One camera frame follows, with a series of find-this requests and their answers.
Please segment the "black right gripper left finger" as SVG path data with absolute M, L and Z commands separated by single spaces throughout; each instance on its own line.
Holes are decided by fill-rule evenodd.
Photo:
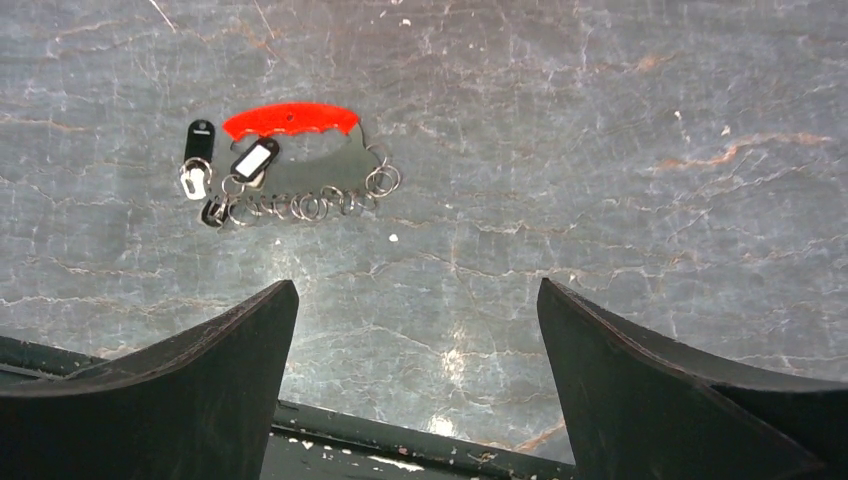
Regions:
M 278 281 L 124 357 L 1 390 L 5 479 L 256 479 L 299 297 Z

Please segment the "silver key with black tag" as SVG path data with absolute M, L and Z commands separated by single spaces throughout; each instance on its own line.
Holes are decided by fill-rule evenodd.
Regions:
M 178 180 L 188 200 L 203 200 L 214 177 L 212 158 L 215 127 L 204 119 L 191 122 L 187 129 L 184 159 Z

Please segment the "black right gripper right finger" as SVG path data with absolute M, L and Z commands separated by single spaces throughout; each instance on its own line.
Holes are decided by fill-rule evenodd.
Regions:
M 690 347 L 544 279 L 537 315 L 580 479 L 843 479 L 847 386 Z

